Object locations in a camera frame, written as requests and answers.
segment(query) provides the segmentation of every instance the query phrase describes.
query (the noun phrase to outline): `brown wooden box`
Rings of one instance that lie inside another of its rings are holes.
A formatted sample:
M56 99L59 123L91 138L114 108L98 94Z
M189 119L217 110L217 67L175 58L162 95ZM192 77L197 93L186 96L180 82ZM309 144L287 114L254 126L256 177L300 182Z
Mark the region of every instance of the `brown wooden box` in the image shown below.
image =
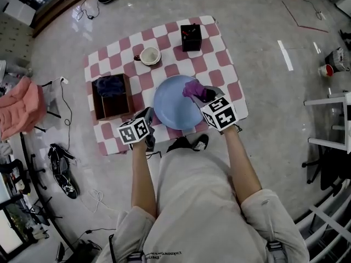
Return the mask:
M126 88L126 92L124 94L115 95L110 98L102 98L98 94L98 89L94 85L94 82L92 82L95 115L97 120L100 121L112 120L122 116L134 114L134 105L129 77L125 74L117 74L112 76L119 77L124 83Z

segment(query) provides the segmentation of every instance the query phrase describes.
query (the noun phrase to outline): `gray floor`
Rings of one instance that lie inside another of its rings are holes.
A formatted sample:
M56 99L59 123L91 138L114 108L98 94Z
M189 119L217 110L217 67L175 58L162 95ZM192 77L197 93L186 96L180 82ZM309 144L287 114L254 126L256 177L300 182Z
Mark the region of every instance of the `gray floor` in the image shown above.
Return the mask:
M301 163L316 157L316 147L309 145L307 138L337 137L330 126L338 120L340 106L304 107L303 101L351 89L349 73L340 72L327 79L317 72L325 56L339 46L344 48L338 29L348 29L348 18L328 0L311 0L323 12L326 20L322 21L309 3L283 1L299 25L328 33L298 27L282 0L116 0L100 5L100 15L94 20L84 16L77 21L77 4L35 39L35 81L43 84L64 76L70 82L64 86L64 94L73 110L70 152L77 158L72 173L81 190L80 198L68 199L50 171L42 176L48 186L45 194L53 196L50 205L64 217L58 222L71 241L87 229L114 228L117 211L129 209L132 182L131 153L106 157L99 153L86 97L83 56L147 28L199 15L217 19L232 55L249 110L247 119L239 123L244 129L240 136L263 187L277 192L294 219L321 200L327 191L320 190L318 180L306 184L310 173L301 168ZM96 0L87 0L84 7L88 14L97 13ZM292 71L278 41L290 57ZM49 92L46 89L48 97L56 98L50 110L58 109L63 118L69 118L58 81ZM54 142L67 145L68 127L63 119L50 115L43 126L47 132L35 131L28 143L37 154L38 166L48 168L48 146ZM210 136L211 147L226 152L223 138L215 131ZM158 147L164 150L166 145ZM155 156L150 159L155 181L159 160ZM96 207L90 196L93 189L102 191L103 202L116 211L100 204L96 213L90 212ZM109 234L98 231L83 238L105 244Z

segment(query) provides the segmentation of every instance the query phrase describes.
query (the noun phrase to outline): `round plate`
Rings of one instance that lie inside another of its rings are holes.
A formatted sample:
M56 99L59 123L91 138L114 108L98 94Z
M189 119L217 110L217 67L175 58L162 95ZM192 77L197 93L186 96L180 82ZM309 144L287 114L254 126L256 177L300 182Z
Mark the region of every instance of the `round plate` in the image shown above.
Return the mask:
M182 95L185 83L194 78L185 75L172 76L159 85L154 96L154 110L158 119L172 129L191 129L203 117L190 98Z

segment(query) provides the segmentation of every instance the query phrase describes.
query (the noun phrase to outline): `checkered tablecloth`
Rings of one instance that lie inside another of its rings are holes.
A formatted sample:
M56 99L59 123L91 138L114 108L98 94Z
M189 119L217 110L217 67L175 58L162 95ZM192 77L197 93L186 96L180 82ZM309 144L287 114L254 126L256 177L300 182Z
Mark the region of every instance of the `checkered tablecloth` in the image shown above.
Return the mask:
M199 52L183 52L180 26L200 24L202 45ZM159 48L161 61L152 67L134 61L133 57L144 48ZM101 76L125 73L130 77L135 111L153 106L156 88L167 77L188 75L199 79L203 85L220 87L230 95L240 119L248 115L245 97L237 78L233 61L223 42L217 24L211 16L201 16L157 26L143 32L121 39L103 47L84 58L89 108L94 132L100 152L103 155L120 153L128 150L123 145L117 127L128 118L111 121L97 121L93 104L91 82ZM178 138L182 135L196 133L208 128L203 121L187 131L174 130L163 125L156 117L152 123L156 142Z

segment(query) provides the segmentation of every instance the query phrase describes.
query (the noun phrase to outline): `cup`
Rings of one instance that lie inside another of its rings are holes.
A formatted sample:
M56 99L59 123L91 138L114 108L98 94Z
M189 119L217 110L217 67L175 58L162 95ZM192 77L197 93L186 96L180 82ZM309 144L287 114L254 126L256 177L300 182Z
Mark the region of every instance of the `cup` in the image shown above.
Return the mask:
M145 65L154 65L158 63L160 59L161 52L154 47L147 47L140 53L140 55L134 56L135 61L141 61Z
M331 65L326 64L318 68L318 73L320 76L331 77L334 74L334 70Z

